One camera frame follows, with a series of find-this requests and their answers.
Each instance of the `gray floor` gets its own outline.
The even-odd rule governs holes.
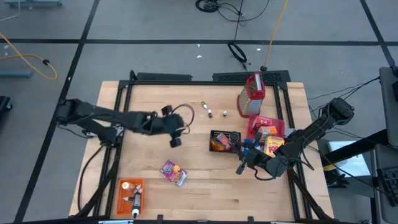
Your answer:
[[[239,6],[238,0],[226,0]],[[398,41],[395,22],[397,1],[368,0],[369,8],[386,41]],[[18,18],[0,22],[0,32],[16,39],[79,39],[93,0],[64,1],[64,6],[22,9]],[[265,1],[245,1],[243,12],[252,17]],[[270,39],[283,0],[271,0],[266,13],[239,27],[238,39]],[[11,16],[0,0],[0,17]],[[231,39],[236,24],[219,14],[198,11],[194,1],[184,0],[101,0],[89,39]],[[358,40],[377,41],[357,0],[289,1],[277,40]],[[14,54],[0,44],[0,56]],[[14,220],[19,203],[40,151],[43,138],[70,68],[77,44],[16,44],[26,54],[48,58],[57,69],[56,81],[39,74],[31,79],[1,79],[0,95],[12,98],[14,109],[0,129],[0,223]],[[267,46],[241,45],[255,71],[264,63]],[[398,47],[389,47],[398,58]],[[34,65],[52,75],[40,61]],[[274,45],[269,70],[288,70],[292,81],[304,82],[307,96],[314,97],[366,82],[378,76],[378,68],[388,66],[379,46],[296,46]],[[0,60],[1,68],[27,68],[19,59]],[[136,72],[184,73],[194,80],[211,80],[216,72],[239,72],[242,66],[226,45],[114,45],[86,44],[78,62],[68,98],[95,103],[104,80],[128,77]],[[332,96],[310,101],[312,107]],[[354,119],[343,129],[367,136],[385,128],[378,82],[358,91],[348,102],[356,109]],[[349,137],[328,134],[329,140]],[[56,130],[47,158],[29,204],[25,221],[63,218],[68,215],[86,142]],[[369,218],[368,198],[342,190],[331,190],[336,218],[358,222]],[[355,205],[360,209],[353,210]]]

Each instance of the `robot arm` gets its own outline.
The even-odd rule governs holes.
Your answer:
[[[162,108],[163,117],[155,111],[118,112],[100,106],[91,105],[78,99],[63,100],[58,104],[56,119],[60,125],[76,124],[83,128],[83,133],[98,136],[101,145],[115,147],[123,128],[145,135],[170,134],[171,147],[181,145],[181,132],[185,129],[180,115],[172,113],[171,106]],[[102,126],[96,120],[107,121],[114,125]]]
[[[254,148],[261,137],[260,133],[256,135],[254,143],[234,142],[234,150],[238,154],[239,160],[242,161],[241,165],[236,170],[236,173],[242,174],[246,165],[252,169],[260,167],[267,171],[272,177],[268,179],[260,179],[256,176],[256,178],[259,180],[272,180],[276,177],[280,177],[285,171],[287,171],[287,174],[297,185],[303,197],[307,199],[317,217],[320,220],[332,220],[332,218],[329,217],[316,203],[315,199],[310,195],[308,190],[300,181],[298,175],[294,171],[294,165],[300,159],[303,149],[312,141],[320,139],[325,135],[325,131],[331,129],[335,125],[344,125],[348,123],[353,116],[354,108],[347,104],[345,100],[341,98],[331,100],[324,108],[322,108],[322,115],[316,121],[304,130],[298,130],[289,135],[285,140],[285,144],[278,149],[276,156],[273,158]],[[243,154],[240,150],[241,147],[249,149],[247,154]]]

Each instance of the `wooden tabletop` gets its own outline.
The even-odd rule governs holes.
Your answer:
[[[113,109],[118,82],[103,82],[97,105]],[[129,110],[158,111],[165,105],[176,107],[188,103],[195,110],[195,120],[191,133],[182,136],[182,145],[170,148],[169,135],[144,136],[126,131],[118,179],[143,178],[144,209],[140,219],[156,219],[163,214],[165,220],[229,220],[244,221],[253,216],[255,221],[294,221],[289,184],[286,173],[276,180],[262,182],[254,178],[254,171],[246,169],[242,175],[235,174],[239,165],[234,154],[209,152],[211,130],[239,131],[246,136],[248,119],[240,117],[236,108],[236,97],[243,86],[190,86],[190,85],[134,85]],[[290,102],[296,128],[305,128],[311,123],[307,98],[303,83],[288,83]],[[283,115],[288,128],[287,113],[283,92],[279,93]],[[212,110],[209,118],[207,110],[201,107],[205,101]],[[188,109],[178,112],[185,121],[191,118]],[[277,118],[272,87],[266,88],[266,98],[261,107],[261,115]],[[81,166],[99,148],[97,139],[88,140]],[[306,149],[306,155],[315,171],[304,166],[307,188],[325,213],[333,217],[333,211],[323,175],[320,156]],[[84,205],[98,187],[104,150],[88,166],[81,190],[81,204]],[[167,159],[176,162],[188,171],[188,177],[181,187],[165,179],[159,172]],[[270,177],[265,171],[259,177]],[[116,191],[111,218],[131,218],[116,215]],[[70,214],[77,210],[77,188]],[[103,194],[100,214],[104,213],[108,196]],[[304,218],[302,196],[297,190],[301,217]]]

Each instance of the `orange tray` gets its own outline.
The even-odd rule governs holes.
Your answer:
[[[117,215],[131,215],[132,212],[132,202],[125,201],[124,197],[133,197],[132,190],[124,190],[122,184],[124,182],[130,182],[134,185],[141,184],[141,208],[139,214],[142,214],[142,208],[144,207],[144,179],[120,179],[119,180],[119,195],[118,195],[118,206],[116,209]]]

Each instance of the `red cheese grater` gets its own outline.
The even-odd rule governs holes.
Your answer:
[[[262,100],[266,96],[266,88],[262,82],[261,73],[255,72],[246,80],[246,84],[238,95],[237,105],[239,114],[248,118],[260,113]]]

